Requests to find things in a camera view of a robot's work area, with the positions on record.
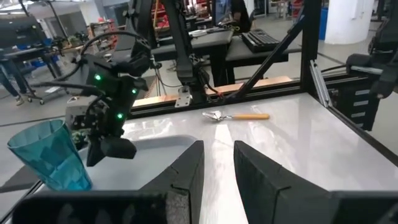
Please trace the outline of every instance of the wooden handle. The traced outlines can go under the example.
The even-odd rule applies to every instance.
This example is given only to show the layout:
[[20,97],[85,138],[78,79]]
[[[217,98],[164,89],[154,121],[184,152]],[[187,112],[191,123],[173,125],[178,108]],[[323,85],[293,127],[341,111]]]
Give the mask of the wooden handle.
[[232,116],[233,119],[269,119],[269,114],[240,114]]

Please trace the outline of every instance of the metal spoon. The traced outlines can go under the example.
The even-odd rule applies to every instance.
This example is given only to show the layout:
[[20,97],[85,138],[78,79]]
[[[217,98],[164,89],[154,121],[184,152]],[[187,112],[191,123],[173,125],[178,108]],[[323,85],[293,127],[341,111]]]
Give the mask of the metal spoon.
[[202,112],[202,115],[213,121],[222,121],[224,119],[269,119],[269,114],[239,114],[223,116],[220,112]]

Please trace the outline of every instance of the metal bracket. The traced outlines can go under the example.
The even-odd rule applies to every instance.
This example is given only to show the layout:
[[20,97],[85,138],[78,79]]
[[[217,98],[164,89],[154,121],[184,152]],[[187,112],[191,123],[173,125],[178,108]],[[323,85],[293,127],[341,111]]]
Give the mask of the metal bracket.
[[178,89],[178,99],[175,101],[175,107],[189,106],[192,101],[191,91],[188,86],[183,86]]
[[315,88],[317,89],[319,101],[324,107],[328,108],[329,106],[331,106],[331,101],[328,88],[326,87],[325,80],[322,76],[322,72],[314,60],[311,60],[310,63],[310,71],[313,82],[315,84]]

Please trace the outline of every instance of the blue bin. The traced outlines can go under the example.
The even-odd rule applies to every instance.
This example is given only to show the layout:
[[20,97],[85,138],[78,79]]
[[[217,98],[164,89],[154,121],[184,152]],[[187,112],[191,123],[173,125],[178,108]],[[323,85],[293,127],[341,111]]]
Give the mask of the blue bin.
[[321,11],[321,23],[319,26],[319,39],[320,40],[325,40],[327,23],[328,23],[328,9],[323,8]]

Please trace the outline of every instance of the ceiling light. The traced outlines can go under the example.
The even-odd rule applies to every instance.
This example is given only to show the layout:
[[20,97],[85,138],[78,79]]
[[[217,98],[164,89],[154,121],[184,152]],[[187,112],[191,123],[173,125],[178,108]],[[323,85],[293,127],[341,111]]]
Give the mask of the ceiling light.
[[[28,6],[28,5],[33,4],[33,3],[34,2],[32,2],[32,1],[26,1],[23,4],[25,6]],[[12,5],[12,6],[1,8],[0,11],[10,11],[10,10],[18,10],[18,9],[22,9],[22,6],[20,4],[15,4],[15,5]]]
[[0,15],[17,15],[17,14],[25,14],[24,12],[0,12]]

